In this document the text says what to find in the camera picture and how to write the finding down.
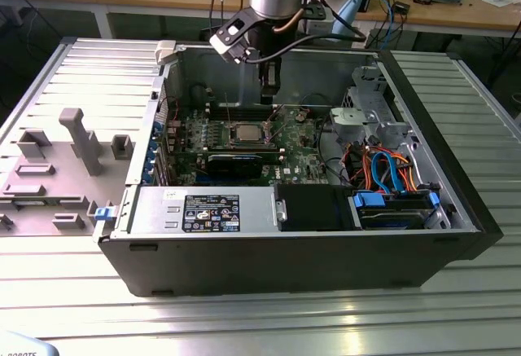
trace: metal bracket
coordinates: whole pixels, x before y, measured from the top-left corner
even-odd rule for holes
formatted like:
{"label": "metal bracket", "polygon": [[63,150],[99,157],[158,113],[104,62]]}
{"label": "metal bracket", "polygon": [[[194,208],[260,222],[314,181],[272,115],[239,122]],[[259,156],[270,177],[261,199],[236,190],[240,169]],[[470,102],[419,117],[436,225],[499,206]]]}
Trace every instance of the metal bracket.
{"label": "metal bracket", "polygon": [[174,40],[161,40],[155,47],[155,62],[165,65],[175,59],[176,42]]}

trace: wooden workbench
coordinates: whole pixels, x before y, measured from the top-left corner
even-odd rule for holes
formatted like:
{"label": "wooden workbench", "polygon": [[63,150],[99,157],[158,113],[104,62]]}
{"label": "wooden workbench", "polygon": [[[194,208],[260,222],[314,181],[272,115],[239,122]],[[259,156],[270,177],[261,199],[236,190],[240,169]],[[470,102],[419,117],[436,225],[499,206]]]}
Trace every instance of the wooden workbench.
{"label": "wooden workbench", "polygon": [[[210,0],[30,0],[37,7],[91,11],[98,21],[102,37],[113,37],[107,14],[123,12],[167,16],[206,17]],[[508,37],[521,19],[521,7],[497,8],[480,0],[460,4],[418,5],[412,0],[398,0],[410,5],[405,29],[433,33],[473,34]],[[3,6],[25,6],[22,0],[0,0]],[[225,0],[225,17],[239,9],[239,0]],[[358,13],[357,23],[368,31],[385,20],[378,0],[372,0],[366,13]]]}

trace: sticker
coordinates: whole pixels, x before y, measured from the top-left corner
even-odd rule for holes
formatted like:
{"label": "sticker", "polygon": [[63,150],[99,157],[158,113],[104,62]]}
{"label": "sticker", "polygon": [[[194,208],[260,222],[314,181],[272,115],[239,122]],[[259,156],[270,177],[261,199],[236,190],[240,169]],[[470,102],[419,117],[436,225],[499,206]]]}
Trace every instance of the sticker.
{"label": "sticker", "polygon": [[[210,195],[187,196],[183,191],[185,232],[237,232],[240,231],[239,196]],[[169,200],[178,200],[180,196]]]}
{"label": "sticker", "polygon": [[187,191],[167,189],[163,192],[163,200],[184,200]]}

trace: blue hose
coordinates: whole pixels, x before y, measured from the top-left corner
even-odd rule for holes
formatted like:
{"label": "blue hose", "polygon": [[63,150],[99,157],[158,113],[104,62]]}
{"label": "blue hose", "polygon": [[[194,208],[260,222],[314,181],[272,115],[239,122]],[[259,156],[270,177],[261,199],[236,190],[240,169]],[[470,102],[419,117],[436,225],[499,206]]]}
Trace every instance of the blue hose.
{"label": "blue hose", "polygon": [[380,179],[376,172],[378,158],[381,156],[386,156],[387,160],[389,161],[389,169],[391,170],[392,184],[394,185],[395,189],[397,191],[399,191],[400,193],[405,193],[405,188],[404,188],[403,184],[401,183],[400,179],[398,178],[398,171],[396,169],[396,163],[394,162],[394,159],[392,159],[392,156],[390,156],[386,152],[377,152],[373,156],[373,160],[371,161],[371,175],[373,176],[374,181],[376,182],[376,184],[379,187],[384,189],[386,193],[388,193],[388,194],[391,193],[391,190],[388,187],[386,187],[383,183],[380,182]]}

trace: side panel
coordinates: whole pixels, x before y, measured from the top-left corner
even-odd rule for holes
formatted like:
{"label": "side panel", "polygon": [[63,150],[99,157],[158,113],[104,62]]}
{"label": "side panel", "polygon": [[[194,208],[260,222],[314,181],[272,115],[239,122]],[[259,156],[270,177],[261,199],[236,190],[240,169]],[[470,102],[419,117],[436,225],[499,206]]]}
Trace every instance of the side panel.
{"label": "side panel", "polygon": [[[442,168],[445,177],[449,180],[451,187],[462,202],[472,223],[482,231],[479,244],[459,257],[461,259],[476,258],[503,236],[501,229],[425,109],[422,100],[418,97],[416,90],[410,84],[401,66],[396,62],[395,57],[390,51],[382,52],[380,57],[383,66],[387,70],[387,81],[395,91],[395,95],[399,95],[398,98],[411,113],[419,132],[421,132]],[[450,65],[452,62],[448,58],[447,60],[447,65]],[[416,67],[421,66],[418,62],[411,62],[411,64],[414,64]]]}
{"label": "side panel", "polygon": [[477,234],[102,240],[136,296],[419,287]]}

